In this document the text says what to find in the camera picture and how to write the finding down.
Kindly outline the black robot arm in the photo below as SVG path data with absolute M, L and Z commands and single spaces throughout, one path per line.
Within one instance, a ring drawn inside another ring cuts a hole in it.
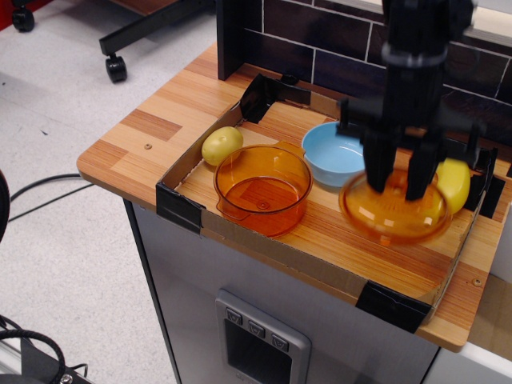
M 474 166 L 486 126 L 441 100 L 451 41 L 472 23 L 472 1 L 384 1 L 388 35 L 382 46 L 384 92 L 367 100 L 339 102 L 338 132 L 363 145 L 366 180 L 382 193 L 399 148 L 412 152 L 405 199 L 423 198 L 440 162 Z

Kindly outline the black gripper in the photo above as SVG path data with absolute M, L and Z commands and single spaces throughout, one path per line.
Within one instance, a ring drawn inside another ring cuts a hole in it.
M 338 102 L 338 133 L 363 144 L 366 180 L 382 193 L 399 148 L 416 150 L 408 167 L 406 200 L 422 199 L 438 161 L 454 158 L 475 166 L 485 124 L 449 108 L 442 100 L 445 65 L 386 66 L 381 96 Z M 423 144 L 431 140 L 434 145 Z

